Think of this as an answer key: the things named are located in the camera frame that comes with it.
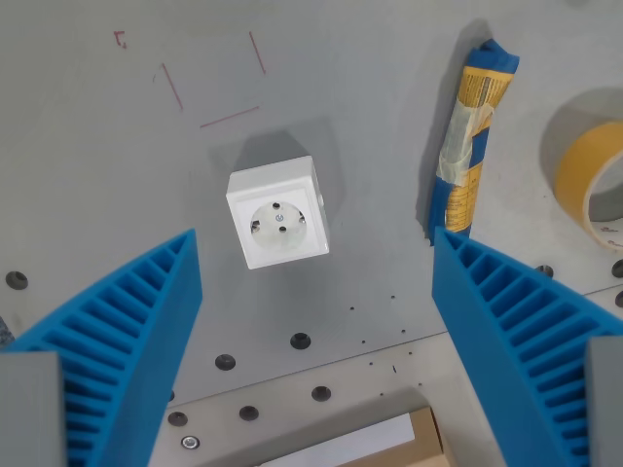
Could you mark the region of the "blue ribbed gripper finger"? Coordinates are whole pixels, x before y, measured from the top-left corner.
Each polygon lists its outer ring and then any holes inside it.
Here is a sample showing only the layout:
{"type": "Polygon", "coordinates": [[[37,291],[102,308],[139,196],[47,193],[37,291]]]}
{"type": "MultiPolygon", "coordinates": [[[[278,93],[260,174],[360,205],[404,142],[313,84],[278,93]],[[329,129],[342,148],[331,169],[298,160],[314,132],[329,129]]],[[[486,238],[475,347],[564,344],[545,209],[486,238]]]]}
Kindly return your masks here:
{"type": "Polygon", "coordinates": [[[7,353],[59,359],[69,466],[145,466],[202,304],[195,230],[61,305],[7,353]]]}
{"type": "Polygon", "coordinates": [[[584,361],[621,319],[469,237],[435,232],[432,298],[504,461],[590,465],[584,361]]]}

